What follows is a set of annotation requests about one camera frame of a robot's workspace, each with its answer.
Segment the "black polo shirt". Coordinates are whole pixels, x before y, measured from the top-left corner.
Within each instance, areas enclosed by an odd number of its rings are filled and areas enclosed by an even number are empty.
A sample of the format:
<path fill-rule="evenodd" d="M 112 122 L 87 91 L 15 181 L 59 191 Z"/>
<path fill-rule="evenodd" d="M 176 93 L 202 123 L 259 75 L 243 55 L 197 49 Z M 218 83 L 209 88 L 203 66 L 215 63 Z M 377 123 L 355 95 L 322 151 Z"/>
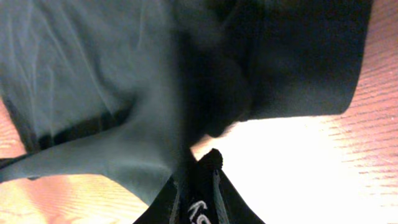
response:
<path fill-rule="evenodd" d="M 99 174 L 150 204 L 235 122 L 344 113 L 372 1 L 2 1 L 1 182 Z"/>

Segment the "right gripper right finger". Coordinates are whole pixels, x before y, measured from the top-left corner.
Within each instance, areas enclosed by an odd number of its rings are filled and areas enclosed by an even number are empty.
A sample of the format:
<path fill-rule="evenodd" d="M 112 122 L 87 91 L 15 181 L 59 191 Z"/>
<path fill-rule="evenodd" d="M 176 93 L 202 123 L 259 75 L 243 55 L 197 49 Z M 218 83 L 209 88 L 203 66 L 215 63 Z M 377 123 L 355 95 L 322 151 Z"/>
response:
<path fill-rule="evenodd" d="M 248 207 L 222 170 L 223 157 L 212 149 L 191 168 L 186 222 L 264 224 Z"/>

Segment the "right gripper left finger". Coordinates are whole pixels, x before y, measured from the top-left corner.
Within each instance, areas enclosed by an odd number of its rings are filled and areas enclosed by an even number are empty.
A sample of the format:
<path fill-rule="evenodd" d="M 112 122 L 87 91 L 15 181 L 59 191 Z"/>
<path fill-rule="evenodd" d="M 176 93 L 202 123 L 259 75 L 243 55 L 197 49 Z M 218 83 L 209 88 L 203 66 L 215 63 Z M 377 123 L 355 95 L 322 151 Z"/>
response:
<path fill-rule="evenodd" d="M 182 224 L 181 196 L 171 177 L 149 208 L 133 224 Z"/>

